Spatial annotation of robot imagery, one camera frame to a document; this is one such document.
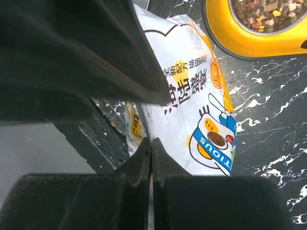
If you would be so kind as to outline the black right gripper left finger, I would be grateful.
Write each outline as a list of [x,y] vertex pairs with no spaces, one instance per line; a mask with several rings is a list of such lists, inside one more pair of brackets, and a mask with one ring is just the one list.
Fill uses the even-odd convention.
[[150,142],[107,174],[28,174],[0,211],[3,230],[145,230]]

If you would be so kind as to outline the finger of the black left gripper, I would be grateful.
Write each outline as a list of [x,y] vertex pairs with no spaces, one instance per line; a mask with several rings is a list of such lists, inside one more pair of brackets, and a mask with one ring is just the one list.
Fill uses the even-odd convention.
[[3,0],[0,120],[83,121],[92,98],[170,101],[130,0]]

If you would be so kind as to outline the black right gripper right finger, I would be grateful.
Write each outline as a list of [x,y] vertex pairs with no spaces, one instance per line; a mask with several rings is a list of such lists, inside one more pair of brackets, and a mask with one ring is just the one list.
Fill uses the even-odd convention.
[[255,176],[193,176],[151,143],[157,230],[291,230],[278,187]]

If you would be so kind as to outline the pink white pet food bag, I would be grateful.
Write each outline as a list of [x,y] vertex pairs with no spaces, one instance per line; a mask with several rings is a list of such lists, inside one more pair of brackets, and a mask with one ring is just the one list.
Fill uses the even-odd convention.
[[163,19],[139,6],[135,11],[167,80],[170,102],[125,102],[129,155],[143,138],[159,138],[190,174],[229,176],[235,112],[208,36],[187,15]]

